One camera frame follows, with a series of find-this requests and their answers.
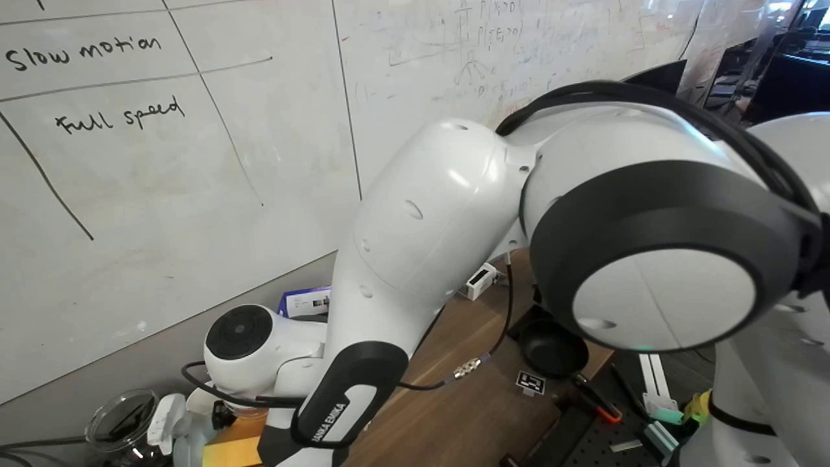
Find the whiteboard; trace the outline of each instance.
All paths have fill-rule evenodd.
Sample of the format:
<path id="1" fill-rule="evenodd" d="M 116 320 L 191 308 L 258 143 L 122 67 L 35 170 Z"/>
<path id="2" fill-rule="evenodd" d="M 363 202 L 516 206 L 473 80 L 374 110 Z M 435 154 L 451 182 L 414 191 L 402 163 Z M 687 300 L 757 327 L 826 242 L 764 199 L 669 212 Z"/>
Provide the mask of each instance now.
<path id="1" fill-rule="evenodd" d="M 697 21 L 704 6 L 720 15 L 733 7 L 704 0 L 333 0 L 333 6 L 363 186 L 427 121 L 470 117 L 497 125 L 549 87 L 621 80 L 673 62 L 687 54 L 694 23 L 697 33 L 710 33 L 708 23 Z"/>
<path id="2" fill-rule="evenodd" d="M 330 0 L 1 0 L 0 403 L 340 243 L 332 23 Z"/>

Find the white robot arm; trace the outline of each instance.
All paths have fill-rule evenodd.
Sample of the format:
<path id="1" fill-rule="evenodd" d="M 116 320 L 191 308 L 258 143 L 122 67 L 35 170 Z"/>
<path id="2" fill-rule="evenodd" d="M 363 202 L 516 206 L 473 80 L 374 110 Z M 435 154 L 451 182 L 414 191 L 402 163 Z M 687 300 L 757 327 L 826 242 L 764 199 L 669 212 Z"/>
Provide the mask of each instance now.
<path id="1" fill-rule="evenodd" d="M 712 125 L 656 90 L 588 84 L 534 100 L 501 134 L 462 120 L 422 129 L 337 254 L 309 397 L 271 410 L 261 458 L 337 464 L 442 300 L 497 251 L 528 247 L 545 308 L 617 349 L 715 343 L 818 291 L 808 189 L 757 137 Z"/>

